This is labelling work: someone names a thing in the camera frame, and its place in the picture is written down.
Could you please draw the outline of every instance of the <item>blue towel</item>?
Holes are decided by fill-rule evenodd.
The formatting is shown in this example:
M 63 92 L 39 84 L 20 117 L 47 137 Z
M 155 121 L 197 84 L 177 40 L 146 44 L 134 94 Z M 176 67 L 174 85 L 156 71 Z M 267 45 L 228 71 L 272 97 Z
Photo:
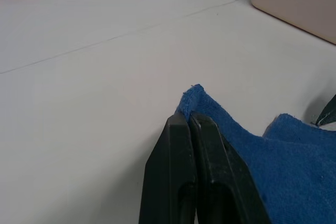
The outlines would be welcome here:
M 279 115 L 263 137 L 242 128 L 201 85 L 177 107 L 210 116 L 246 162 L 273 224 L 336 223 L 336 132 Z

